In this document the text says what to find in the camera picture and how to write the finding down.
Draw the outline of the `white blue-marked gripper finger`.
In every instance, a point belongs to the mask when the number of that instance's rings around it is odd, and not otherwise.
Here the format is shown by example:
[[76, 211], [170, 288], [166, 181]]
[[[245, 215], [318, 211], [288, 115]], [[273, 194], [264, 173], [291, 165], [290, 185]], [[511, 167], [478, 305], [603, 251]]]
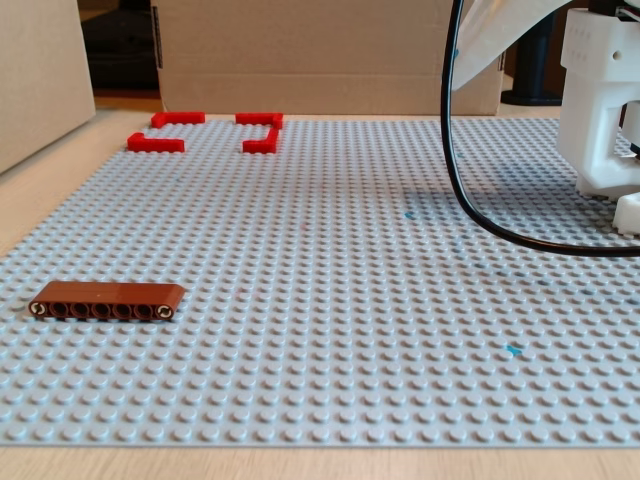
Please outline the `white blue-marked gripper finger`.
[[481, 73], [509, 46], [569, 0], [473, 1], [458, 31], [452, 89]]

